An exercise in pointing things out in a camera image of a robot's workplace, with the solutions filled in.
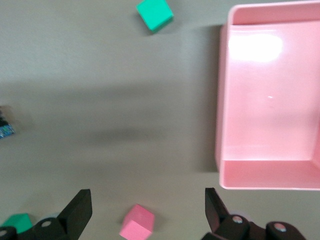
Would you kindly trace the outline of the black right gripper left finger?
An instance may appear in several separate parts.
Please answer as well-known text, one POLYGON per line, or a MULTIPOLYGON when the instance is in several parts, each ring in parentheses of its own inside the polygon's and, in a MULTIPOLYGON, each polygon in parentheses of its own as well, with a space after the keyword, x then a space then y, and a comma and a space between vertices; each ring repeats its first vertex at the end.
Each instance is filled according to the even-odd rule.
POLYGON ((18 233, 14 226, 2 226, 2 240, 78 240, 93 214, 90 189, 81 189, 57 217, 39 221, 18 233))

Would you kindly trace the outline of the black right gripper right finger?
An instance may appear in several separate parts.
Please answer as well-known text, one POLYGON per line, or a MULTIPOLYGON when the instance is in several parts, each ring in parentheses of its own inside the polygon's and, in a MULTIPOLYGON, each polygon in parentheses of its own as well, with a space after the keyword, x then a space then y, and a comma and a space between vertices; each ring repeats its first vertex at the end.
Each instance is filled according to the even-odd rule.
POLYGON ((205 215, 210 227, 202 240, 304 240, 293 225, 271 221, 260 227, 240 214, 231 214, 215 188, 205 189, 205 215))

